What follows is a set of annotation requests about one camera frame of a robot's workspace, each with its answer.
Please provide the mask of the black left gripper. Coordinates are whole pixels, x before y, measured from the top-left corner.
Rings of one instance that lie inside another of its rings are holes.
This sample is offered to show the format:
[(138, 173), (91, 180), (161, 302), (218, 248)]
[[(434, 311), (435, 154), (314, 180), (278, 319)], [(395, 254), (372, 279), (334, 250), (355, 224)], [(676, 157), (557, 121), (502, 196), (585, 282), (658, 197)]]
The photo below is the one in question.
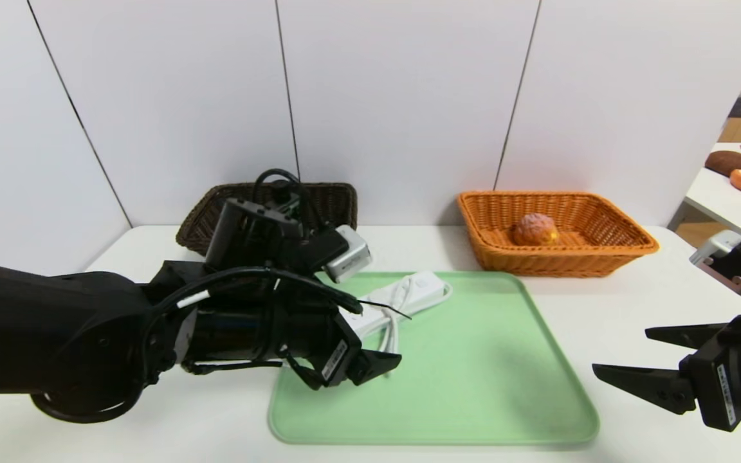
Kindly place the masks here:
[(312, 390), (338, 386), (346, 377), (346, 368), (347, 378), (361, 386), (394, 371), (402, 361), (401, 354), (358, 352), (360, 348), (361, 342), (337, 305), (280, 309), (280, 359)]

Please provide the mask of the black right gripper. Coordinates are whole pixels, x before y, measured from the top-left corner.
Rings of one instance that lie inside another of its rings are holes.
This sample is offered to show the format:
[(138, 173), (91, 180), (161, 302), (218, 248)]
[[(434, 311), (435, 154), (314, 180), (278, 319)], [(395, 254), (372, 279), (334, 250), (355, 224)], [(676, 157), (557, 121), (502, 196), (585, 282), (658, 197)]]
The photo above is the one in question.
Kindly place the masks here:
[(682, 361), (689, 378), (679, 370), (594, 363), (602, 382), (642, 401), (684, 414), (696, 410), (704, 424), (733, 431), (741, 423), (741, 316), (729, 323), (652, 327), (651, 340), (695, 349)]

